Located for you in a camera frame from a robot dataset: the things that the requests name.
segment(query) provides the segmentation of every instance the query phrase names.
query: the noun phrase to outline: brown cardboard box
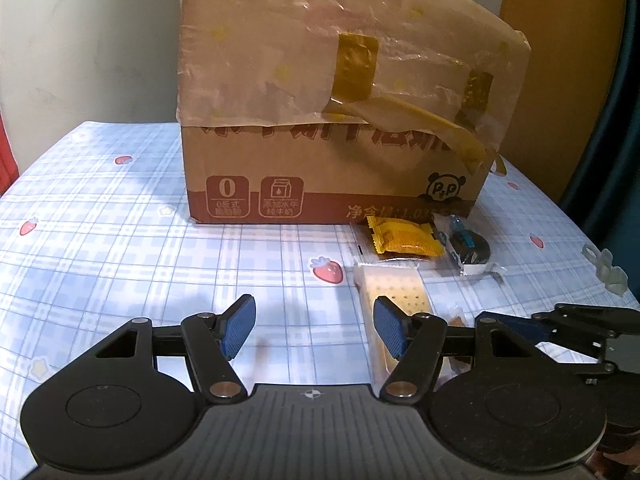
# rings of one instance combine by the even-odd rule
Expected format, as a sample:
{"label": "brown cardboard box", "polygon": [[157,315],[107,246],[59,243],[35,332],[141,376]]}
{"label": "brown cardboard box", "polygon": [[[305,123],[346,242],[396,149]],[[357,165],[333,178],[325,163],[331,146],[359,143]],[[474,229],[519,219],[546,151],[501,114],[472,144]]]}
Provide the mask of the brown cardboard box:
{"label": "brown cardboard box", "polygon": [[471,0],[182,0],[191,216],[467,215],[528,58]]}

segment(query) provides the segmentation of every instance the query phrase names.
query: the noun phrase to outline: dark teal curtain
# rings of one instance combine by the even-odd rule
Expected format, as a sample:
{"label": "dark teal curtain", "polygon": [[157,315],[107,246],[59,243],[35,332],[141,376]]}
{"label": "dark teal curtain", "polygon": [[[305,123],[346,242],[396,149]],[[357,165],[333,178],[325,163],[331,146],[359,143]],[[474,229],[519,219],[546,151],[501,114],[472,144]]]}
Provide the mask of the dark teal curtain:
{"label": "dark teal curtain", "polygon": [[560,207],[640,296],[640,25],[638,0],[626,0],[618,63],[606,104]]}

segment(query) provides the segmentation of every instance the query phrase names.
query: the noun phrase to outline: red fabric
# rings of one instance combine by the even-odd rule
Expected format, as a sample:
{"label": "red fabric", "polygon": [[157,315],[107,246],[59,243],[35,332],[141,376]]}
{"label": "red fabric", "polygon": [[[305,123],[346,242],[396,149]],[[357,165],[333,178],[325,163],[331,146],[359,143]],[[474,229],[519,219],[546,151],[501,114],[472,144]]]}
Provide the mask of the red fabric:
{"label": "red fabric", "polygon": [[15,163],[14,154],[6,137],[2,116],[0,116],[0,195],[18,178],[18,165]]}

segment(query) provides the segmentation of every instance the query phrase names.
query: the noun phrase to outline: black panda logo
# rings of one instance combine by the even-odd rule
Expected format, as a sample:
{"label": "black panda logo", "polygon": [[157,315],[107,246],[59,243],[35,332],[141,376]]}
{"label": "black panda logo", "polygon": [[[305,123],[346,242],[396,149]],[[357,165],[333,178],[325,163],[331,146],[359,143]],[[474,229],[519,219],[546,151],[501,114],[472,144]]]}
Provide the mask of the black panda logo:
{"label": "black panda logo", "polygon": [[431,173],[428,180],[429,187],[425,193],[420,195],[420,198],[428,201],[435,200],[436,202],[460,200],[458,193],[460,193],[460,189],[466,182],[466,178],[463,175],[441,175],[439,173]]}

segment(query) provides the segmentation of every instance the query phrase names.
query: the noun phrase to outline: yellow snack package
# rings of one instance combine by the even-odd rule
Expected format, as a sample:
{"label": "yellow snack package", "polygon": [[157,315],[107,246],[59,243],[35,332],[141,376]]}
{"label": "yellow snack package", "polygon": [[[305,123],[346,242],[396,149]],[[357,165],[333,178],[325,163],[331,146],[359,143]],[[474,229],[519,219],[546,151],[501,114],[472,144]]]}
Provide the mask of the yellow snack package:
{"label": "yellow snack package", "polygon": [[373,245],[378,254],[386,251],[420,256],[442,256],[444,247],[433,236],[430,224],[417,224],[401,218],[367,216]]}

